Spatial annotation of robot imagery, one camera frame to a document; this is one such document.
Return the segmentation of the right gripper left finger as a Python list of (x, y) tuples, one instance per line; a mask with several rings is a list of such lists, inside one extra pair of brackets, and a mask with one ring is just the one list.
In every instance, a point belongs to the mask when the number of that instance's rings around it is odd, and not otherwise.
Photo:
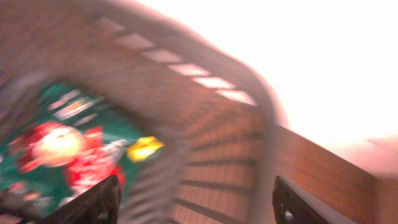
[(117, 224), (121, 202), (118, 177), (111, 175), (46, 217), (19, 196), (1, 192), (1, 223)]

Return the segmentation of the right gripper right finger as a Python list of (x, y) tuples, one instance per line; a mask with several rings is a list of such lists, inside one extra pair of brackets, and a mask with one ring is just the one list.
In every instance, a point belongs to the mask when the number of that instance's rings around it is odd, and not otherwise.
[(272, 205), (277, 224), (356, 224), (280, 175), (275, 177)]

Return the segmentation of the green Nescafe coffee bag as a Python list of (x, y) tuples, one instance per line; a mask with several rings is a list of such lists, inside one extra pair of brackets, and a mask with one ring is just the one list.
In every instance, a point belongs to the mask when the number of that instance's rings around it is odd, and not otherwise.
[(44, 217), (115, 175), (121, 198), (163, 143), (104, 99), (68, 83), (41, 89), (39, 108), (1, 142), (1, 189)]

